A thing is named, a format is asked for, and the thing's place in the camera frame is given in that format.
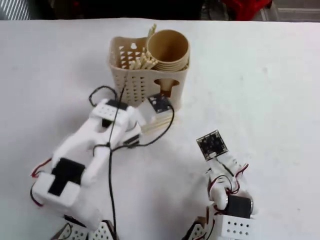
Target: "white table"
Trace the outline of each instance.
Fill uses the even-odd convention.
[[[177,124],[113,156],[120,239],[179,240],[204,216],[196,139],[215,129],[250,163],[259,239],[319,239],[320,24],[145,19],[0,22],[1,238],[45,240],[62,225],[29,199],[31,169],[87,119],[90,92],[113,86],[111,38],[146,36],[154,22],[188,37],[191,68]],[[107,177],[99,187],[111,220]]]

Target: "white robot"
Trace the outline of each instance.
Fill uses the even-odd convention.
[[[105,169],[111,149],[136,145],[141,126],[167,114],[170,108],[168,100],[159,94],[148,97],[138,108],[103,99],[80,129],[54,152],[52,171],[35,173],[37,181],[30,191],[33,200],[67,220],[53,240],[118,239],[111,222],[103,220],[84,194],[85,189]],[[207,190],[213,204],[207,207],[206,217],[195,220],[183,240],[254,239],[251,215],[257,207],[243,178],[248,164],[238,163],[218,131],[199,138],[197,143],[210,167]],[[78,146],[92,149],[93,158],[87,166],[66,157]]]
[[[243,177],[249,164],[239,163],[216,130],[197,143],[209,164],[207,192],[212,205],[206,217],[197,217],[182,240],[254,240],[258,212]]]
[[[90,240],[98,234],[103,239],[117,238],[112,224],[103,220],[101,211],[90,202],[85,189],[90,188],[106,169],[111,150],[138,144],[141,126],[167,114],[170,108],[168,99],[160,94],[148,97],[138,108],[103,99],[80,129],[53,153],[52,171],[33,173],[37,178],[30,190],[33,201],[64,215],[68,221],[68,226],[54,239],[85,240],[88,237]],[[86,166],[66,157],[79,146],[92,149],[92,160]]]

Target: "beige plastic basket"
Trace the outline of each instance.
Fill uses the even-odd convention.
[[[181,96],[186,80],[188,64],[177,72],[165,72],[152,69],[129,70],[130,62],[141,56],[146,46],[147,38],[114,37],[109,48],[108,63],[112,71],[117,92],[123,89],[125,78],[125,90],[122,101],[138,106],[144,99],[157,93],[165,93],[169,97],[175,110],[181,107]],[[161,91],[161,81],[173,81],[171,91]]]

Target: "paper cup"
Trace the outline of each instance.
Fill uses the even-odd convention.
[[[158,61],[154,69],[164,72],[183,69],[188,63],[189,48],[187,38],[174,30],[158,31],[146,43],[146,49]]]

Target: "black wire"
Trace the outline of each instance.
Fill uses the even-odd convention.
[[[30,188],[30,198],[31,200],[38,206],[38,207],[43,207],[44,205],[41,204],[40,202],[38,202],[35,198],[34,198],[34,194],[32,193],[32,188],[34,187],[35,184],[32,184],[31,188]]]
[[[218,178],[220,178],[220,177],[225,177],[228,180],[228,182],[230,184],[230,192],[232,192],[232,183],[231,183],[231,180],[229,179],[229,177],[227,175],[220,175]]]
[[[113,94],[114,94],[114,99],[115,100],[118,100],[118,94],[117,94],[117,92],[116,92],[116,90],[114,90],[112,87],[110,87],[110,86],[100,86],[100,87],[97,87],[95,90],[93,90],[93,92],[89,95],[89,102],[90,102],[90,104],[92,105],[92,107],[96,107],[97,106],[97,104],[94,104],[93,102],[92,102],[92,97],[94,96],[94,94],[96,93],[96,92],[98,92],[100,89],[109,89],[109,90],[111,90],[112,92],[113,92]]]
[[[154,140],[152,140],[152,141],[150,141],[148,143],[145,143],[145,144],[121,145],[121,146],[118,146],[118,147],[114,148],[112,151],[115,152],[115,151],[117,151],[119,149],[122,149],[122,148],[134,149],[136,147],[146,147],[146,146],[149,146],[149,145],[155,143],[156,141],[158,141],[170,129],[170,127],[171,127],[171,125],[172,125],[172,123],[174,122],[174,119],[175,119],[174,107],[171,104],[169,104],[169,107],[172,110],[172,118],[170,120],[170,123],[169,123],[168,127],[158,137],[156,137]]]
[[[116,122],[116,119],[117,119],[118,111],[119,111],[119,108],[120,108],[120,103],[121,103],[122,97],[123,97],[124,92],[125,92],[125,87],[126,87],[126,83],[123,86],[123,89],[122,89],[121,95],[120,95],[120,99],[119,99],[118,105],[116,107],[116,112],[115,112],[115,116],[114,116],[114,120],[113,120],[113,124],[112,124],[112,128],[111,128],[111,132],[110,132],[110,136],[109,136],[109,143],[108,143],[109,148],[110,148],[108,179],[109,179],[109,193],[110,193],[111,207],[112,207],[112,214],[113,214],[113,227],[114,227],[114,237],[113,238],[114,239],[118,239],[118,238],[117,238],[116,207],[115,207],[114,191],[112,189],[112,172],[111,172],[113,150],[111,149],[110,140],[111,140],[112,132],[114,130],[114,126],[115,126],[115,122]]]
[[[113,192],[113,188],[112,188],[112,155],[113,155],[113,150],[111,149],[110,141],[111,141],[112,133],[113,133],[114,126],[115,126],[115,123],[116,123],[116,119],[117,119],[117,116],[118,116],[118,111],[120,109],[120,103],[121,103],[122,97],[123,97],[124,92],[125,92],[125,88],[126,88],[126,83],[124,83],[124,86],[123,86],[122,91],[121,91],[120,99],[119,99],[117,107],[116,107],[116,112],[115,112],[115,115],[114,115],[114,120],[113,120],[113,123],[112,123],[110,135],[109,135],[109,141],[106,144],[97,144],[92,149],[93,156],[95,155],[95,149],[98,148],[98,147],[105,147],[105,148],[109,148],[110,149],[108,181],[109,181],[109,193],[110,193],[112,215],[113,215],[113,228],[114,228],[114,232],[113,232],[114,236],[113,236],[113,238],[114,239],[117,239],[117,218],[116,218],[116,206],[115,206],[114,192]]]
[[[226,165],[224,165],[222,162],[220,162],[217,158],[215,158],[215,160],[216,160],[218,163],[220,163],[220,164],[223,166],[223,168],[224,168],[228,173],[230,173],[230,175],[231,175],[232,177],[235,176],[235,175],[233,174],[233,172],[232,172]]]
[[[70,223],[67,223],[67,225],[68,225],[69,228],[70,228],[70,232],[69,232],[68,236],[66,236],[66,237],[64,237],[64,238],[56,238],[55,240],[66,240],[66,239],[68,239],[68,238],[71,236],[71,234],[72,234],[72,225],[71,225]]]

